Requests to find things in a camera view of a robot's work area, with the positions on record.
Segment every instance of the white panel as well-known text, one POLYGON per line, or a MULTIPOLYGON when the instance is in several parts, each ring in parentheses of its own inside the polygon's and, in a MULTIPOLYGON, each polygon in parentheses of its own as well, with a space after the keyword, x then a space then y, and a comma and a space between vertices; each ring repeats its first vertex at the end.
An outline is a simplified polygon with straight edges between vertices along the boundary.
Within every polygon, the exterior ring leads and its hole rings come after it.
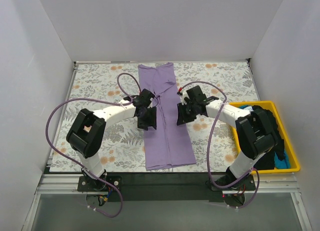
POLYGON ((49 155, 45 124, 73 63, 39 0, 0 7, 0 230, 11 231, 21 230, 34 198, 49 155))
POLYGON ((282 0, 41 0, 73 61, 244 60, 282 0))
POLYGON ((320 0, 283 0, 252 59, 262 99, 273 100, 301 171, 302 199, 320 230, 320 0))

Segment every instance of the purple cloth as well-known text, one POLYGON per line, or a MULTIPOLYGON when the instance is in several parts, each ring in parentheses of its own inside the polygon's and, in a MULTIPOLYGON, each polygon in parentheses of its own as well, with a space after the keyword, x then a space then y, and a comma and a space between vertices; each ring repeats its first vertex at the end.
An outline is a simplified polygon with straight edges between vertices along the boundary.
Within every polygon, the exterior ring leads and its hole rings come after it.
POLYGON ((156 130, 144 131, 146 170, 168 169, 196 163, 186 125, 177 126, 180 97, 177 95, 174 64, 138 66, 141 89, 155 94, 156 130))

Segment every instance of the floral tablecloth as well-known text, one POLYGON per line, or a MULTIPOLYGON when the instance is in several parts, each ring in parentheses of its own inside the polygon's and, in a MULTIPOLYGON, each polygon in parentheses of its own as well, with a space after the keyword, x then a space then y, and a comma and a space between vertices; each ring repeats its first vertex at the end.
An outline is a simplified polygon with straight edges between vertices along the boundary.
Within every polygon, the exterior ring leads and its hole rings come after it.
MULTIPOLYGON (((162 63, 144 63, 156 67, 162 63)), ((124 94, 117 85, 117 76, 128 72, 138 79, 138 63, 122 64, 80 64, 75 74, 70 93, 72 98, 92 98, 119 102, 124 94)), ((229 102, 256 101, 257 92, 246 62, 206 62, 174 63, 178 87, 191 81, 207 81, 216 84, 228 96, 229 102)), ((138 88, 129 76, 122 76, 122 87, 130 94, 137 94, 138 88)), ((207 95, 223 98, 214 88, 200 85, 207 95)), ((98 110, 106 106, 89 101, 75 101, 67 104, 56 141, 57 148, 76 160, 80 160, 70 145, 66 135, 78 112, 87 108, 98 110)), ((155 170, 154 172, 205 172, 207 170, 206 151, 213 118, 198 117, 187 124, 187 129, 196 157, 196 164, 155 170)), ((145 167, 145 147, 143 131, 137 129, 137 119, 131 118, 109 127, 104 134, 99 150, 100 162, 107 172, 147 172, 145 167)), ((224 172, 237 155, 231 127, 218 121, 210 151, 210 165, 213 172, 224 172)), ((68 159, 52 153, 51 172, 80 172, 80 167, 68 159)))

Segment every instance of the yellow plastic tray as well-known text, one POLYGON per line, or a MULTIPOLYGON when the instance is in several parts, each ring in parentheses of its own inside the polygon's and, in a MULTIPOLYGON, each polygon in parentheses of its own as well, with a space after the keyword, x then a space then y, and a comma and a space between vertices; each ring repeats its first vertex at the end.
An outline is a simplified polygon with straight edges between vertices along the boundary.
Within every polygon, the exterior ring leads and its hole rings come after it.
MULTIPOLYGON (((276 119, 276 123, 278 124, 279 133, 280 133, 281 137, 284 139, 284 148, 285 148, 285 151, 289 157, 289 162, 290 162, 291 168, 287 168, 287 169, 275 168, 275 169, 269 169, 269 170, 259 170, 260 174, 291 173, 291 172, 298 172, 300 170, 300 165, 299 165, 297 156, 295 154, 295 151, 289 141, 289 138, 287 136, 285 128, 281 122, 279 115, 278 115, 276 106, 274 105, 274 103, 272 101, 231 102, 230 105, 235 106, 235 107, 240 107, 243 105, 249 105, 249 106, 259 105, 260 107, 262 107, 266 110, 270 110, 276 119)), ((234 141, 235 141, 237 152, 240 153, 241 149, 240 149, 240 145, 239 145, 237 131, 235 128, 232 128, 232 132, 234 135, 234 141)))

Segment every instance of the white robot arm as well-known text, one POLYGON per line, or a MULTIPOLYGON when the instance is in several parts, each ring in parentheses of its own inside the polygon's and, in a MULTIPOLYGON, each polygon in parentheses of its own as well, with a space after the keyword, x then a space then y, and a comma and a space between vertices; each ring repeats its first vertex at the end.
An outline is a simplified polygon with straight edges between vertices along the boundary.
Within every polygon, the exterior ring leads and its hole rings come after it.
POLYGON ((132 97, 133 101, 129 105, 130 98, 126 97, 119 102, 119 106, 108 106, 94 111, 84 108, 79 112, 66 140, 86 167, 86 169, 82 169, 82 173, 92 188, 99 190, 103 183, 96 181, 88 171, 101 179, 107 176, 98 153, 105 129, 133 117, 138 118, 138 128, 148 130, 148 127, 153 127, 157 129, 157 108, 151 107, 154 97, 153 93, 144 89, 139 95, 132 97))
MULTIPOLYGON (((181 103, 177 105, 177 125, 192 122, 197 115, 215 118, 222 104, 217 97, 207 98, 198 85, 178 94, 181 103)), ((225 104, 219 120, 236 128, 241 147, 241 152, 226 170, 226 182, 220 182, 220 185, 227 185, 252 169, 266 152, 277 145, 278 138, 263 109, 250 112, 225 104)))

